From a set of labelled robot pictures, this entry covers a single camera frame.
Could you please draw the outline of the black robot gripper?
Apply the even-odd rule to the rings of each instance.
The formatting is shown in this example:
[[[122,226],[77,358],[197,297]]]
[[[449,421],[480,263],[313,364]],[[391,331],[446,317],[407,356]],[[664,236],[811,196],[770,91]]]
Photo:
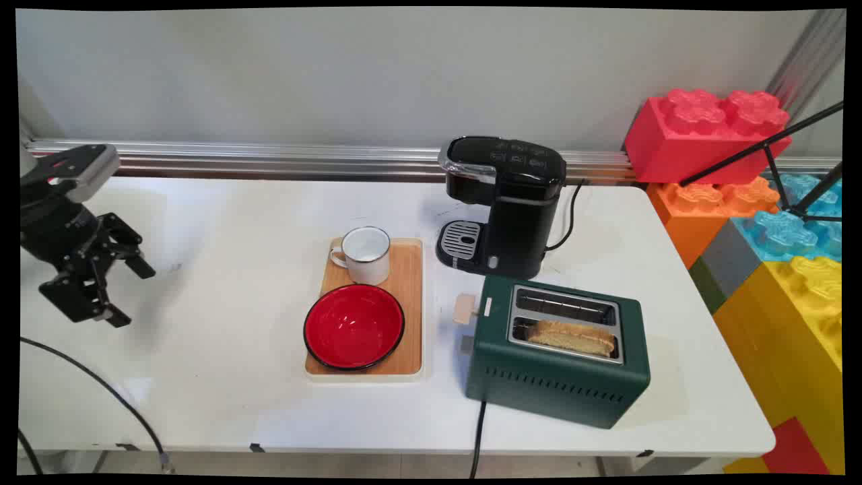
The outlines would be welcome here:
[[[77,179],[24,177],[20,181],[21,246],[37,260],[58,271],[39,285],[39,293],[71,322],[105,320],[114,327],[131,323],[108,297],[106,274],[112,261],[124,261],[139,278],[153,278],[145,260],[142,236],[114,213],[96,217],[77,189],[88,185]],[[92,260],[92,249],[109,260]]]

